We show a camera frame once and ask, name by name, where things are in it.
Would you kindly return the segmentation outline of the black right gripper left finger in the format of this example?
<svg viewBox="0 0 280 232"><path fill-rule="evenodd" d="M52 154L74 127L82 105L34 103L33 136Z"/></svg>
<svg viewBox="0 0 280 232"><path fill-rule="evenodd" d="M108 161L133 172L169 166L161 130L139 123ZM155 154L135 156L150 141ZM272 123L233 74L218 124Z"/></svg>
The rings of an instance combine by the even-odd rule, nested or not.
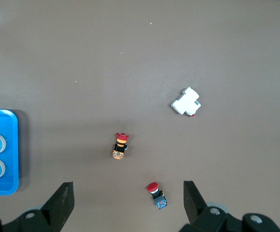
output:
<svg viewBox="0 0 280 232"><path fill-rule="evenodd" d="M59 232L74 209L74 184L64 182L40 209L24 212L2 224L0 232Z"/></svg>

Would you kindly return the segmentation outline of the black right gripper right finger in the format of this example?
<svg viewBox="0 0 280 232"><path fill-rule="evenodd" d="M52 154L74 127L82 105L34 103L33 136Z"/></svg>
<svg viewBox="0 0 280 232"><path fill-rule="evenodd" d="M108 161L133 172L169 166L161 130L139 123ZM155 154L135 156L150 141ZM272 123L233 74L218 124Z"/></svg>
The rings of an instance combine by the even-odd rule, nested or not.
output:
<svg viewBox="0 0 280 232"><path fill-rule="evenodd" d="M220 207L208 206L193 181L184 181L184 209L189 223L182 232L280 232L269 217L247 213L241 220Z"/></svg>

